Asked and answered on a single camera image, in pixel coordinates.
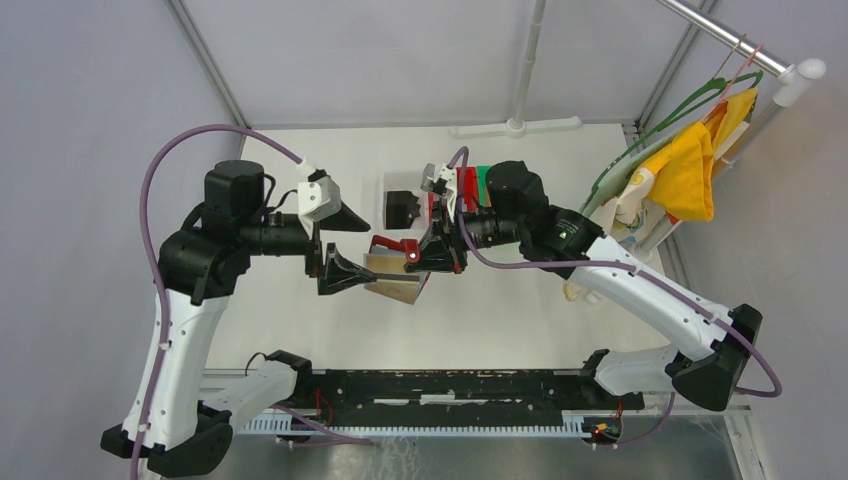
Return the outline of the red leather card holder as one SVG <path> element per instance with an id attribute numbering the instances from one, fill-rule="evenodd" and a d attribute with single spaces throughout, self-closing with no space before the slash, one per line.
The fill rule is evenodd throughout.
<path id="1" fill-rule="evenodd" d="M 372 240 L 364 256 L 366 268 L 378 278 L 369 287 L 383 290 L 391 288 L 404 295 L 418 296 L 429 280 L 429 273 L 407 272 L 407 258 L 403 248 L 389 247 L 380 242 Z"/>

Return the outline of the gold credit card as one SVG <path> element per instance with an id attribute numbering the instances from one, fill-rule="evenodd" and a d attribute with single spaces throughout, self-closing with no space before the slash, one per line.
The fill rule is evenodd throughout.
<path id="1" fill-rule="evenodd" d="M 366 254 L 365 267 L 376 280 L 364 286 L 366 291 L 383 297 L 414 305 L 418 300 L 429 274 L 425 272 L 406 272 L 406 259 L 403 256 Z"/>

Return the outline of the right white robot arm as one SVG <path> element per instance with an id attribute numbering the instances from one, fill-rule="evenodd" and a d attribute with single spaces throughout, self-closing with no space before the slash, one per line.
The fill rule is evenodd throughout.
<path id="1" fill-rule="evenodd" d="M 585 362 L 580 400 L 602 408 L 616 396 L 675 393 L 710 411 L 724 410 L 755 357 L 762 316 L 706 300 L 660 276 L 580 213 L 553 205 L 542 179 L 522 161 L 488 169 L 490 203 L 460 209 L 463 168 L 428 165 L 422 188 L 433 197 L 432 220 L 407 258 L 408 272 L 464 271 L 471 253 L 514 244 L 522 267 L 573 280 L 613 301 L 660 333 L 662 347 L 631 352 L 601 349 Z"/>

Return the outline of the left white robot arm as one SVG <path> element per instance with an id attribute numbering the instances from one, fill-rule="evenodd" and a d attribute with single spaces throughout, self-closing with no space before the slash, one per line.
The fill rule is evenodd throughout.
<path id="1" fill-rule="evenodd" d="M 234 435 L 264 410 L 312 399 L 311 362 L 285 351 L 271 353 L 214 398 L 200 397 L 215 331 L 253 257 L 302 257 L 322 295 L 375 281 L 320 238 L 325 230 L 370 228 L 343 202 L 329 174 L 308 169 L 293 214 L 270 207 L 266 188 L 272 184 L 260 164 L 245 160 L 220 162 L 206 174 L 203 201 L 160 248 L 162 285 L 142 382 L 126 419 L 103 433 L 103 450 L 167 479 L 206 475 Z"/>

